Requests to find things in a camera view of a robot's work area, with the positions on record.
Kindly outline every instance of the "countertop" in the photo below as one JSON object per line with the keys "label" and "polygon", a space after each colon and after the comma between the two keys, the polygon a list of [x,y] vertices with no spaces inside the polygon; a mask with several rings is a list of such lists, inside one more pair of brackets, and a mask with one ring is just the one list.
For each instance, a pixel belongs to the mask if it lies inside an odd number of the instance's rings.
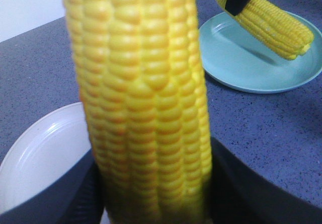
{"label": "countertop", "polygon": [[[196,0],[199,26],[221,13]],[[322,0],[270,0],[322,30]],[[64,18],[0,43],[0,163],[49,112],[78,102]],[[322,76],[292,91],[251,94],[206,74],[211,133],[252,170],[322,208]]]}

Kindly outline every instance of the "corn on the cob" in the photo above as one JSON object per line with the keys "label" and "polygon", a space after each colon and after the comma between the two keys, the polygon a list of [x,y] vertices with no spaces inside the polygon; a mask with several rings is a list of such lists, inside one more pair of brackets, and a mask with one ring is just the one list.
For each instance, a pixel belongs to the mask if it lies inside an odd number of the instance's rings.
{"label": "corn on the cob", "polygon": [[[225,9],[226,0],[216,1]],[[304,55],[314,39],[308,27],[267,0],[250,0],[241,13],[231,16],[254,37],[287,60]]]}
{"label": "corn on the cob", "polygon": [[114,223],[201,224],[210,133],[195,0],[64,0]]}

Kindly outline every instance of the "white wall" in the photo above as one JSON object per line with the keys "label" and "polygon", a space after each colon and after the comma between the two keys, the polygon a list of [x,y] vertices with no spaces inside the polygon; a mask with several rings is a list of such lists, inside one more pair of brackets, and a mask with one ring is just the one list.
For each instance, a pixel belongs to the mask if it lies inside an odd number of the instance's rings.
{"label": "white wall", "polygon": [[63,15],[62,0],[0,0],[0,42]]}

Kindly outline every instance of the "plate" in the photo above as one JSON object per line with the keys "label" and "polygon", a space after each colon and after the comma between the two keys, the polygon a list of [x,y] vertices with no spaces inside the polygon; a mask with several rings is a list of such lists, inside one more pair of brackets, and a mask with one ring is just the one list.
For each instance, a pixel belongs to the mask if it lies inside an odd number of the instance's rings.
{"label": "plate", "polygon": [[0,213],[54,183],[89,150],[81,103],[59,108],[30,126],[0,166]]}
{"label": "plate", "polygon": [[251,93],[278,93],[300,87],[322,71],[322,34],[310,22],[289,13],[314,34],[308,52],[288,61],[267,48],[227,13],[200,27],[203,67],[218,82]]}

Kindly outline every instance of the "light blue plate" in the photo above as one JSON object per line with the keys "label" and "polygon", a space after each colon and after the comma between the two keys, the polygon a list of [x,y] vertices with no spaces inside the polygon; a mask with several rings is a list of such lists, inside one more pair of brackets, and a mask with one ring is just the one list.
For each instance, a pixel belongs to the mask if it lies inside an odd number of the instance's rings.
{"label": "light blue plate", "polygon": [[322,33],[292,14],[314,34],[304,56],[288,61],[255,39],[227,13],[218,14],[200,28],[203,67],[222,84],[251,93],[278,93],[308,83],[322,71]]}

